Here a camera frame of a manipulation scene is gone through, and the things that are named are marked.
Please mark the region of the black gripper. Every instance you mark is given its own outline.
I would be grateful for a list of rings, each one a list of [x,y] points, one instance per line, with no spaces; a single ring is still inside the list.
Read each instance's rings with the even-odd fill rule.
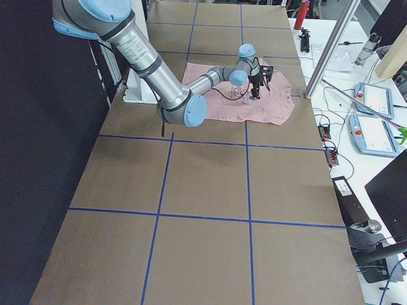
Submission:
[[[251,93],[253,98],[260,98],[259,87],[261,84],[261,76],[255,75],[249,78],[250,84],[252,85]]]

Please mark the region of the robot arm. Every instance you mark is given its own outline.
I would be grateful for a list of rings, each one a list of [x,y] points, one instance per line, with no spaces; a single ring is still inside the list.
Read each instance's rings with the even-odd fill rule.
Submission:
[[[53,25],[57,32],[82,39],[111,43],[137,75],[158,96],[158,113],[164,123],[197,127],[207,114],[203,94],[218,83],[252,84],[259,98],[265,83],[263,68],[251,44],[243,44],[235,65],[213,67],[188,85],[182,84],[142,33],[135,21],[131,1],[53,1]]]

